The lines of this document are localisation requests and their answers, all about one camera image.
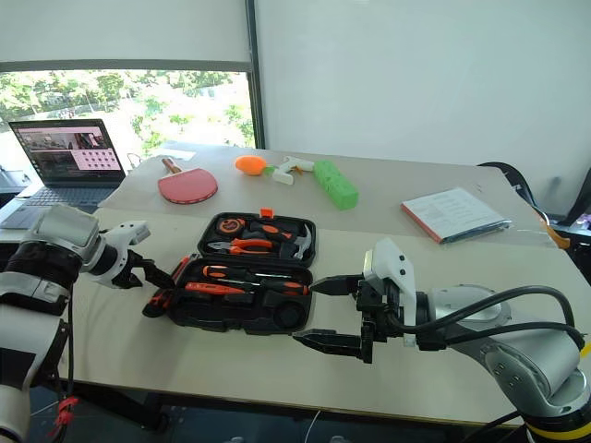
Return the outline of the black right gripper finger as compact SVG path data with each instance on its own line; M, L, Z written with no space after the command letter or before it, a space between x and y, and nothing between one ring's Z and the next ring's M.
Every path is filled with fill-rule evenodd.
M292 334L301 344L326 354L361 356L361 338L333 329L306 329Z
M331 296L350 295L357 292L358 285L363 280L362 274L324 277L311 283L309 290Z

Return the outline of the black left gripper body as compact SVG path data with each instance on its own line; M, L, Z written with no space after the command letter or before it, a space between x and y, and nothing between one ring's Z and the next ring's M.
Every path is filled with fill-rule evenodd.
M133 273L132 269L132 263L128 261L126 265L121 269L121 271L115 277L112 278L112 285L115 288L131 289L127 287L127 279L128 275L130 273Z

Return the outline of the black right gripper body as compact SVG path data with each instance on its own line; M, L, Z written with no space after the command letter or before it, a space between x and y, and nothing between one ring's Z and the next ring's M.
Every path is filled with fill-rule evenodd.
M356 309L362 315L360 356L366 364L373 360L373 344L389 338L403 337L399 324L404 323L404 309L400 305L400 289L386 279L380 292L367 281L361 281L356 293Z

